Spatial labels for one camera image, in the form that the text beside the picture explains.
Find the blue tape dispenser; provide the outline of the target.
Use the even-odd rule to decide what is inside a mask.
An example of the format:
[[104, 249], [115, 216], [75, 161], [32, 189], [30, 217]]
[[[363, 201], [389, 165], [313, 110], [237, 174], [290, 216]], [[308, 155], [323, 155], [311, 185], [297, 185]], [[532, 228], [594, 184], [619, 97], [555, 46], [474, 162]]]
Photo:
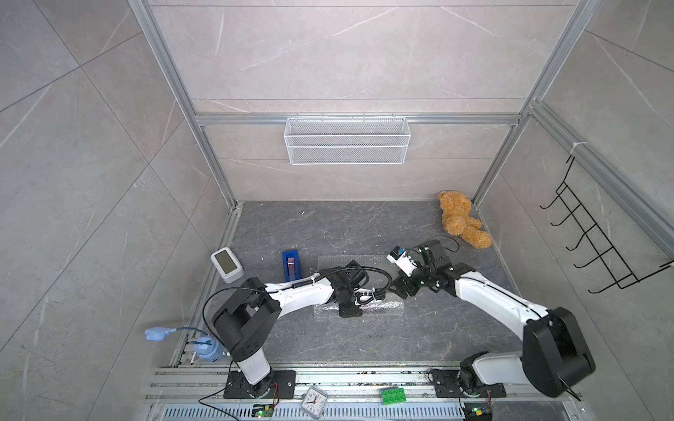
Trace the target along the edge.
[[293, 282], [301, 278], [301, 264], [297, 249], [282, 252], [284, 281]]

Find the clear bubble wrap sheet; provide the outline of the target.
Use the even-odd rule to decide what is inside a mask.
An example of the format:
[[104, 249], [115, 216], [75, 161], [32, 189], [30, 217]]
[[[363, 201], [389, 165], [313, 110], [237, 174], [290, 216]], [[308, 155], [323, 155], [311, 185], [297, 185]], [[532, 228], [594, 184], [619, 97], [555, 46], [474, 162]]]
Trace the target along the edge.
[[[345, 266], [351, 261], [356, 261], [360, 266], [379, 268], [387, 271], [392, 278], [398, 275], [398, 270], [394, 264], [389, 263], [383, 254], [341, 254], [341, 255], [322, 255], [318, 259], [319, 269]], [[363, 317], [375, 316], [402, 316], [405, 313], [404, 300], [392, 292], [387, 292], [384, 301], [373, 301], [363, 307]], [[316, 319], [338, 319], [338, 303], [329, 303], [328, 305], [317, 305], [313, 308], [313, 315]]]

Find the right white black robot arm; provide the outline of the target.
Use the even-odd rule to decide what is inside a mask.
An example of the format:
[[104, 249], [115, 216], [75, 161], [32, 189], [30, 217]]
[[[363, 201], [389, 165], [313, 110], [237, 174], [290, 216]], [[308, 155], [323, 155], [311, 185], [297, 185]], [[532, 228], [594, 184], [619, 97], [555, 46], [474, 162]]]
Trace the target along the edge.
[[445, 291], [487, 313], [521, 341], [516, 352], [481, 352], [463, 360], [457, 381], [465, 394], [478, 396], [492, 385], [529, 384], [544, 396], [557, 397], [595, 372], [592, 353], [569, 310], [532, 303], [472, 266], [453, 263], [437, 240], [415, 249], [394, 247], [387, 259], [398, 268], [391, 291], [401, 298], [422, 288]]

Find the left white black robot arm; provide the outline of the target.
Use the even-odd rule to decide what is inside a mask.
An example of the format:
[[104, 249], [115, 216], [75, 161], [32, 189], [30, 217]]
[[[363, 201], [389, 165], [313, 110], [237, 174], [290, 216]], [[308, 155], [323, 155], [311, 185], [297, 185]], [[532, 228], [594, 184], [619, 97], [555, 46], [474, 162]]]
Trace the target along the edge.
[[342, 317], [359, 317], [362, 307], [375, 300], [365, 286], [368, 270], [355, 261], [327, 268], [309, 277], [284, 283], [264, 283], [257, 277], [231, 289], [231, 296], [212, 315], [209, 328], [229, 352], [254, 395], [273, 382], [273, 369], [263, 345], [282, 317], [308, 307], [337, 303]]

